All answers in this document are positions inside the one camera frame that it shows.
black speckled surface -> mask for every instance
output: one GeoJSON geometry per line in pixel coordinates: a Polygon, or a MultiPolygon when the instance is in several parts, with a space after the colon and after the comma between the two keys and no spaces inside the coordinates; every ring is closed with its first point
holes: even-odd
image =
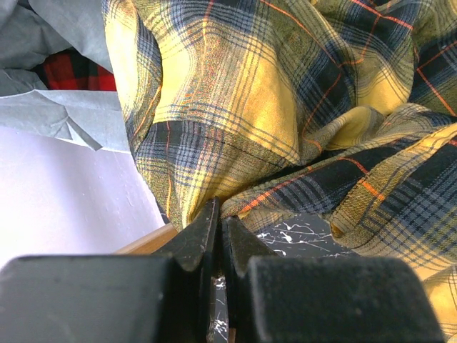
{"type": "MultiPolygon", "coordinates": [[[[354,254],[335,243],[330,228],[322,219],[300,214],[297,217],[269,227],[257,234],[263,242],[283,257],[347,257],[354,254]]],[[[215,342],[227,341],[225,280],[216,286],[215,342]]]]}

gray fabric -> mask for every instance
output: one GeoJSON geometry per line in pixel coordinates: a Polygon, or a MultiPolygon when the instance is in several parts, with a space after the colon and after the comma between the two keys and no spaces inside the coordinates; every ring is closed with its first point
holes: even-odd
{"type": "Polygon", "coordinates": [[[112,72],[100,0],[29,0],[34,11],[81,55],[112,72]]]}
{"type": "Polygon", "coordinates": [[[26,93],[34,89],[47,89],[35,73],[20,69],[0,69],[0,96],[26,93]]]}
{"type": "Polygon", "coordinates": [[[30,91],[0,97],[0,126],[55,137],[94,150],[130,153],[114,91],[30,91]]]}
{"type": "Polygon", "coordinates": [[[32,10],[16,1],[5,1],[1,7],[0,69],[31,69],[44,59],[71,45],[32,10]]]}
{"type": "Polygon", "coordinates": [[[1,0],[0,1],[0,29],[8,21],[16,7],[17,0],[1,0]]]}

flannel shirt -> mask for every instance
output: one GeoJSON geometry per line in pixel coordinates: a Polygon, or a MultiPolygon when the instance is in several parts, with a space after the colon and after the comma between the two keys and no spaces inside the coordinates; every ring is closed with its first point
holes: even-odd
{"type": "Polygon", "coordinates": [[[398,257],[457,337],[457,0],[104,0],[131,151],[173,225],[307,212],[398,257]]]}
{"type": "Polygon", "coordinates": [[[116,91],[112,73],[74,50],[53,54],[32,71],[48,89],[116,91]]]}

yellow plaid shirt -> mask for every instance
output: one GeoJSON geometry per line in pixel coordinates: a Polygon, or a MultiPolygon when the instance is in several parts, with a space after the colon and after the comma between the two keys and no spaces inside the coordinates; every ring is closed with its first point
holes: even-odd
{"type": "Polygon", "coordinates": [[[174,226],[319,214],[457,335],[457,0],[104,0],[136,165],[174,226]]]}

black object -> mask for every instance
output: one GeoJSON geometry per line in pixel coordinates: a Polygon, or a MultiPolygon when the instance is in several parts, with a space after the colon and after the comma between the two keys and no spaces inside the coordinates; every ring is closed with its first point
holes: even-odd
{"type": "Polygon", "coordinates": [[[209,201],[148,257],[25,257],[0,273],[0,343],[201,343],[214,278],[237,343],[443,342],[421,283],[396,259],[282,259],[209,201]]]}

